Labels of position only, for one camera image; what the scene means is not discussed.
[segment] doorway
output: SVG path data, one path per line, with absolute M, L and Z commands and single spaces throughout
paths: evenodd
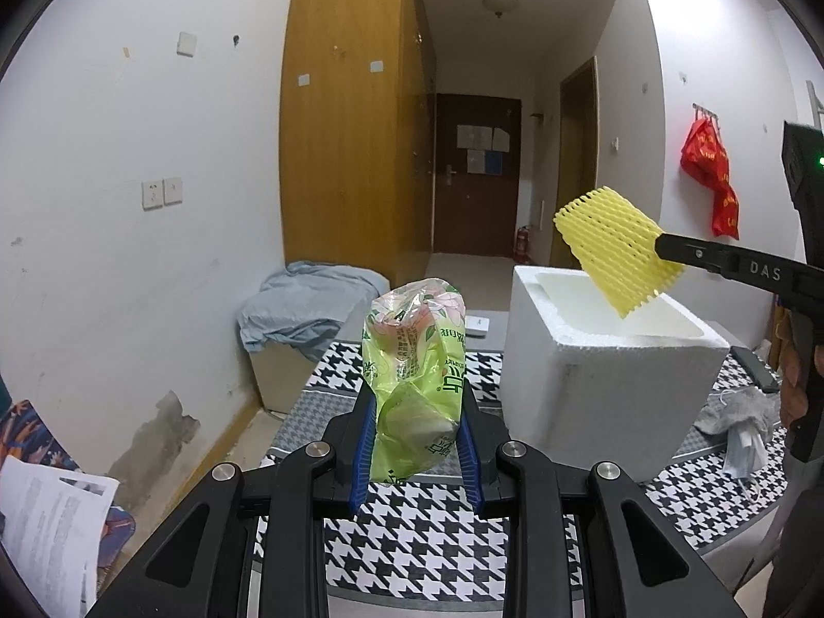
M 595 189 L 598 170 L 598 86 L 595 58 L 591 58 L 561 82 L 558 192 L 555 212 Z M 553 225 L 550 267 L 580 269 Z
M 521 170 L 521 101 L 438 94 L 436 253 L 512 257 Z

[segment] fire extinguisher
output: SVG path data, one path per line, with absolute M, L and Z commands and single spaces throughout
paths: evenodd
M 529 228 L 519 227 L 515 235 L 515 252 L 512 259 L 518 264 L 529 263 Z

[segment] water stain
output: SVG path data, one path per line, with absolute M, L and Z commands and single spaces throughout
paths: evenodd
M 200 428 L 199 420 L 183 415 L 183 404 L 172 390 L 156 408 L 155 418 L 140 426 L 131 447 L 109 469 L 109 476 L 121 481 L 114 501 L 127 511 L 134 512 L 146 502 L 151 488 Z

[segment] metal screw cap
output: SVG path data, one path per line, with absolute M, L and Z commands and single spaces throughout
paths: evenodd
M 526 447 L 520 441 L 507 441 L 501 446 L 505 456 L 523 457 L 526 455 Z
M 328 456 L 331 450 L 332 447 L 325 441 L 312 441 L 312 443 L 306 444 L 306 454 L 309 457 L 325 457 Z
M 596 471 L 601 478 L 606 478 L 608 481 L 614 481 L 621 476 L 621 467 L 617 466 L 615 462 L 602 462 L 598 465 Z
M 216 481 L 228 481 L 234 475 L 235 466 L 228 462 L 221 463 L 212 470 L 212 478 Z

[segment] wooden wardrobe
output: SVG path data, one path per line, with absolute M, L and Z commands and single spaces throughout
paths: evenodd
M 435 56 L 422 0 L 291 0 L 280 204 L 287 262 L 374 269 L 430 258 Z

